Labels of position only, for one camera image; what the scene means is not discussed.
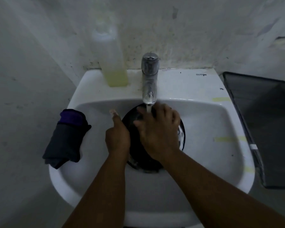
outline dish soap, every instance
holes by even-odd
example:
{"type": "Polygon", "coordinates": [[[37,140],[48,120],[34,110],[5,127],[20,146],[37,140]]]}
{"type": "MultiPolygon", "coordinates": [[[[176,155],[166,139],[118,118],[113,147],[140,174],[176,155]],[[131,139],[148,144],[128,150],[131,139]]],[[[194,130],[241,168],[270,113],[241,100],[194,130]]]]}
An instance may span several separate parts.
{"type": "Polygon", "coordinates": [[[117,27],[110,18],[97,19],[92,40],[102,74],[110,87],[128,84],[127,69],[122,54],[117,27]]]}

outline folded cloth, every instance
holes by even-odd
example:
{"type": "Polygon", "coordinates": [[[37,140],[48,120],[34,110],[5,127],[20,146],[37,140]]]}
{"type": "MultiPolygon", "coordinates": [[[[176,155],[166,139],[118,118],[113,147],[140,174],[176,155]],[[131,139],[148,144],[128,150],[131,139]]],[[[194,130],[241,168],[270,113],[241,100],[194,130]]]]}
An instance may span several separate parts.
{"type": "Polygon", "coordinates": [[[79,148],[85,133],[91,128],[85,115],[74,109],[65,109],[42,156],[45,164],[58,169],[67,161],[80,160],[79,148]]]}

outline hand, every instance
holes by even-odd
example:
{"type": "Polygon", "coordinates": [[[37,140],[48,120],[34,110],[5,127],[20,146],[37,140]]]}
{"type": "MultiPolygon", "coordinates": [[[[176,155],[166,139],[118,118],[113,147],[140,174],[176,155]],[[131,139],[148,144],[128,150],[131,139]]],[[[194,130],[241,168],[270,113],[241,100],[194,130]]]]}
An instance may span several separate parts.
{"type": "Polygon", "coordinates": [[[106,131],[105,142],[109,156],[114,156],[123,162],[128,161],[130,152],[130,133],[116,111],[112,110],[114,126],[106,131]]]}
{"type": "Polygon", "coordinates": [[[140,134],[140,141],[147,153],[159,161],[163,155],[179,150],[177,130],[180,116],[167,104],[155,103],[156,118],[147,113],[145,108],[138,107],[137,111],[143,115],[143,121],[134,121],[140,134]]]}

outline person's right arm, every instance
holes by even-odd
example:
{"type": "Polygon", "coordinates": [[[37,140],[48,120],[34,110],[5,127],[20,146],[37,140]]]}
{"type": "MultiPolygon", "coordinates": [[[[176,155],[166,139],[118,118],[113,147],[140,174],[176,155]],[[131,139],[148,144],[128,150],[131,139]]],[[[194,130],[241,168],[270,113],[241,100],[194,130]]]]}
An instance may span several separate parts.
{"type": "Polygon", "coordinates": [[[208,171],[179,150],[180,117],[167,105],[155,104],[156,119],[143,109],[135,121],[148,154],[158,160],[184,192],[205,228],[285,227],[285,217],[208,171]]]}

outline faucet spout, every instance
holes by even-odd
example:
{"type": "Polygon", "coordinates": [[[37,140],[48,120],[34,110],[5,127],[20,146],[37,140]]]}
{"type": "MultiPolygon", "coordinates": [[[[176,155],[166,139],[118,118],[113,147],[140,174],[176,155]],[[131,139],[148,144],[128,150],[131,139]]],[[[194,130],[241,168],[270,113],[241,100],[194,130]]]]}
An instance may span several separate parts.
{"type": "Polygon", "coordinates": [[[159,59],[155,53],[146,53],[142,57],[141,64],[143,72],[143,102],[153,105],[157,100],[157,74],[159,59]]]}

